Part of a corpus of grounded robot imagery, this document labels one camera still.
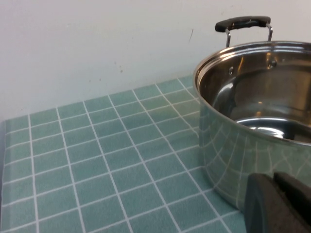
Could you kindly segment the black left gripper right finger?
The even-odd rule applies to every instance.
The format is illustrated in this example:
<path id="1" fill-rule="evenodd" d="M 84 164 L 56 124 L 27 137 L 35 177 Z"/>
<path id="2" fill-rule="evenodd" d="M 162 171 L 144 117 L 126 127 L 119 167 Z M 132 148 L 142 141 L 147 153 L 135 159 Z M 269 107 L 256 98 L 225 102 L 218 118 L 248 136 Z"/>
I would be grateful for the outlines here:
<path id="1" fill-rule="evenodd" d="M 276 172 L 274 182 L 294 207 L 311 206 L 311 188 L 285 172 Z"/>

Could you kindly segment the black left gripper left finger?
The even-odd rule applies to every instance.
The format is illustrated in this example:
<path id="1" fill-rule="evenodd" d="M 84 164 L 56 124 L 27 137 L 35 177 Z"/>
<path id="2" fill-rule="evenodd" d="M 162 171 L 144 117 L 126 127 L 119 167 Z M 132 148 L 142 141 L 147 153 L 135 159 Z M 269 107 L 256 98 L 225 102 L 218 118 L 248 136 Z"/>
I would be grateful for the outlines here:
<path id="1" fill-rule="evenodd" d="M 248 233 L 309 233 L 311 207 L 294 207 L 273 177 L 253 173 L 248 177 L 244 221 Z"/>

